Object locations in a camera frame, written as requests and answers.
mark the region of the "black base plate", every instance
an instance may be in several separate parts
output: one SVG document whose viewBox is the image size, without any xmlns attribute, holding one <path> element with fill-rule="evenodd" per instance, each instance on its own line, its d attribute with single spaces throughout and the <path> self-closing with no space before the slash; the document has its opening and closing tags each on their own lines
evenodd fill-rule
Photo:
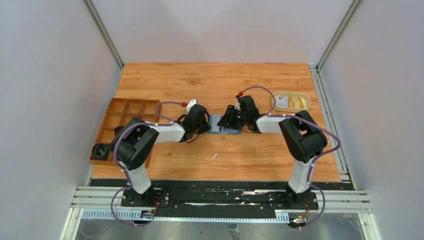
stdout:
<svg viewBox="0 0 424 240">
<path fill-rule="evenodd" d="M 153 193 L 151 196 L 152 200 L 150 200 L 147 204 L 141 204 L 136 197 L 133 197 L 133 194 L 137 194 L 137 193 L 134 193 L 132 190 L 123 191 L 122 196 L 125 196 L 125 199 L 122 198 L 122 201 L 120 202 L 122 207 L 154 207 L 154 201 L 153 201 L 154 197 L 159 197 L 161 208 L 167 208 L 170 203 L 169 201 L 170 192 L 165 190 L 153 190 Z"/>
<path fill-rule="evenodd" d="M 314 199 L 316 201 L 317 195 L 315 194 L 315 192 L 310 192 L 304 201 L 299 203 L 299 205 L 293 207 L 287 201 L 287 193 L 285 191 L 284 192 L 273 191 L 268 193 L 269 208 L 274 210 L 281 210 L 281 209 L 306 210 L 307 209 L 306 202 L 309 204 L 309 207 L 311 210 L 317 210 L 318 202 L 314 202 Z"/>
</svg>

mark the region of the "label on container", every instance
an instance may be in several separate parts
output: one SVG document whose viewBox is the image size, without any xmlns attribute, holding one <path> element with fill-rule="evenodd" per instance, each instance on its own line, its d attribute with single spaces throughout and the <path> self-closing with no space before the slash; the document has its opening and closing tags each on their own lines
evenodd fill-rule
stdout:
<svg viewBox="0 0 424 240">
<path fill-rule="evenodd" d="M 300 97 L 276 96 L 275 106 L 280 108 L 304 109 L 305 100 Z"/>
<path fill-rule="evenodd" d="M 275 106 L 280 108 L 289 107 L 289 97 L 288 96 L 277 96 L 275 98 Z"/>
</svg>

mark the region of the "aluminum frame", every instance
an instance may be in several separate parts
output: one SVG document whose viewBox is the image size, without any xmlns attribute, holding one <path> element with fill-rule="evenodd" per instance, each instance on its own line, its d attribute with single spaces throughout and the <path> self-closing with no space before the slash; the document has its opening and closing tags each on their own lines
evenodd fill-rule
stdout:
<svg viewBox="0 0 424 240">
<path fill-rule="evenodd" d="M 118 67 L 122 70 L 124 68 L 124 62 L 122 61 L 121 56 L 118 53 L 118 50 L 116 49 L 114 43 L 112 42 L 111 37 L 109 36 L 108 31 L 106 30 L 105 25 L 102 22 L 102 19 L 99 16 L 99 13 L 97 12 L 96 7 L 94 6 L 94 3 L 92 0 L 82 0 L 85 7 L 87 8 L 88 13 L 90 14 L 95 26 L 98 29 L 98 32 L 100 33 L 101 37 L 104 40 L 104 43 L 106 44 L 107 48 L 110 51 L 110 54 L 112 54 L 113 59 L 115 60 Z"/>
<path fill-rule="evenodd" d="M 349 22 L 352 19 L 352 16 L 355 14 L 355 12 L 358 9 L 361 2 L 362 2 L 362 0 L 353 0 L 352 1 L 349 8 L 347 9 L 346 14 L 344 15 L 343 19 L 341 20 L 340 25 L 338 26 L 338 28 L 335 31 L 334 35 L 332 36 L 330 42 L 328 43 L 327 48 L 325 49 L 324 53 L 322 54 L 321 59 L 319 59 L 318 64 L 314 68 L 316 68 L 317 70 L 323 69 L 324 65 L 327 62 L 327 59 L 329 58 L 334 47 L 336 46 L 337 42 L 339 41 L 340 36 L 345 31 L 346 27 L 348 26 Z"/>
</svg>

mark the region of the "wood grain surface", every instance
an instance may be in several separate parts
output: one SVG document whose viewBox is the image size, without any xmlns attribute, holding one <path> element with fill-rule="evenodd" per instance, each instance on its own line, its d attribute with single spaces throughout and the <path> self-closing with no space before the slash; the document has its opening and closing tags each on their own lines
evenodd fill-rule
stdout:
<svg viewBox="0 0 424 240">
<path fill-rule="evenodd" d="M 211 115 L 223 115 L 228 105 L 236 103 L 236 94 L 253 85 L 272 92 L 307 94 L 311 101 L 308 112 L 318 125 L 325 126 L 305 63 L 126 63 L 115 97 L 161 102 L 196 98 Z M 270 95 L 263 89 L 251 89 L 245 95 L 253 97 L 260 113 L 271 107 Z M 161 113 L 177 119 L 185 114 L 185 108 L 165 104 Z M 156 144 L 147 172 L 151 179 L 288 181 L 293 161 L 281 134 L 204 133 L 189 144 Z M 116 166 L 95 165 L 91 176 L 123 178 L 124 174 Z M 340 180 L 332 154 L 317 162 L 312 179 Z"/>
</svg>

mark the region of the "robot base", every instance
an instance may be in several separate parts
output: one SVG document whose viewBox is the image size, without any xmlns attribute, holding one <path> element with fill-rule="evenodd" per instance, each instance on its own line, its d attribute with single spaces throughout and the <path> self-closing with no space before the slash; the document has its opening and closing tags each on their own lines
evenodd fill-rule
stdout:
<svg viewBox="0 0 424 240">
<path fill-rule="evenodd" d="M 160 199 L 161 208 L 169 206 L 170 192 L 165 190 L 154 190 L 153 187 L 150 187 L 143 194 L 139 194 L 133 189 L 124 190 L 120 204 L 122 207 L 154 207 L 153 199 L 155 197 Z"/>
<path fill-rule="evenodd" d="M 285 191 L 284 192 L 283 191 L 269 192 L 268 201 L 269 201 L 269 208 L 274 210 L 281 210 L 281 209 L 306 210 L 307 204 L 309 205 L 311 210 L 318 209 L 317 195 L 315 194 L 315 192 L 308 193 L 307 196 L 303 200 L 301 200 L 299 203 L 297 203 L 295 206 L 293 206 L 293 204 L 290 203 L 289 195 Z"/>
</svg>

